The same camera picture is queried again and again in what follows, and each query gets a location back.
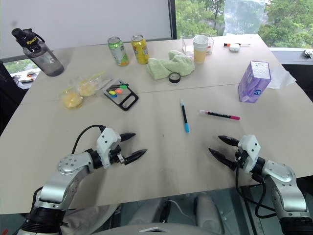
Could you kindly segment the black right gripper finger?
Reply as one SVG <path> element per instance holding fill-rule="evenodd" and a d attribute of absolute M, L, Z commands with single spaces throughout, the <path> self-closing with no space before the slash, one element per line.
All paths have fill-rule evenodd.
<path fill-rule="evenodd" d="M 239 144 L 239 140 L 233 138 L 233 137 L 229 137 L 229 136 L 225 136 L 225 135 L 219 135 L 218 138 L 223 141 L 224 143 L 230 145 L 230 146 L 235 146 L 237 147 Z"/>
<path fill-rule="evenodd" d="M 211 149 L 211 148 L 209 148 L 208 150 L 216 160 L 218 160 L 219 162 L 221 162 L 225 166 L 229 167 L 231 170 L 235 170 L 237 168 L 237 163 L 227 159 L 224 154 L 220 153 L 217 150 Z"/>

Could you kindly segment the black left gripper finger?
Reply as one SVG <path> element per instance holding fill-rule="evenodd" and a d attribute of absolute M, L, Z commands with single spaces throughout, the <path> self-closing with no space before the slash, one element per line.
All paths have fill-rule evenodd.
<path fill-rule="evenodd" d="M 124 141 L 127 141 L 129 140 L 130 138 L 134 137 L 136 135 L 136 133 L 123 133 L 123 134 L 120 134 L 120 137 L 121 137 L 121 142 L 124 142 Z"/>
<path fill-rule="evenodd" d="M 136 160 L 138 160 L 148 149 L 141 149 L 132 153 L 129 157 L 125 159 L 124 165 L 128 165 Z"/>

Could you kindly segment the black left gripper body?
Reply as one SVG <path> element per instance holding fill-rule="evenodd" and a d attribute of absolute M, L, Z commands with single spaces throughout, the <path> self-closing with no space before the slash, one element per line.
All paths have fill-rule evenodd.
<path fill-rule="evenodd" d="M 109 160 L 110 160 L 110 164 L 114 164 L 114 163 L 124 164 L 125 163 L 125 158 L 121 154 L 120 145 L 118 145 L 116 148 L 110 150 Z"/>

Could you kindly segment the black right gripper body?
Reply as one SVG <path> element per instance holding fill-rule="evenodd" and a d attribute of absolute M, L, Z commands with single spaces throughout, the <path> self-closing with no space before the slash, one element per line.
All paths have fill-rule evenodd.
<path fill-rule="evenodd" d="M 243 168 L 247 160 L 247 151 L 241 148 L 235 152 L 236 168 Z"/>

